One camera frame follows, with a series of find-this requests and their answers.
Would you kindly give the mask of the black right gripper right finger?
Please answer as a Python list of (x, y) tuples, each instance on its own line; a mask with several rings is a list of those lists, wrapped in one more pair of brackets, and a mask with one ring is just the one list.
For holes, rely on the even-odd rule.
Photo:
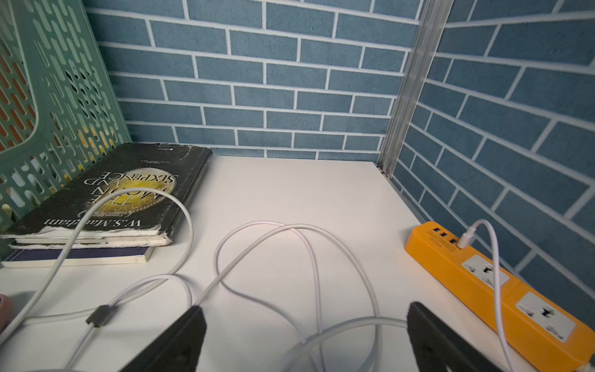
[(420, 371), (500, 370), (420, 302), (409, 305), (407, 332)]

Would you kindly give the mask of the pink case phone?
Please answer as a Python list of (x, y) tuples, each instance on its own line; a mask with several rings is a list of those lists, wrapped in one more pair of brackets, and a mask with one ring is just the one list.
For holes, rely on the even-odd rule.
[(1, 294), (0, 295), (0, 332), (7, 327), (10, 320), (12, 319), (14, 304), (10, 297)]

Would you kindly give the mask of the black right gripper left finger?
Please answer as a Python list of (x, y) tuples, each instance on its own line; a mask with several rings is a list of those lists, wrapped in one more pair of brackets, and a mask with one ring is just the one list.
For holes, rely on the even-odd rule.
[(203, 310), (192, 305), (180, 318), (130, 361), (128, 371), (196, 371), (207, 324)]

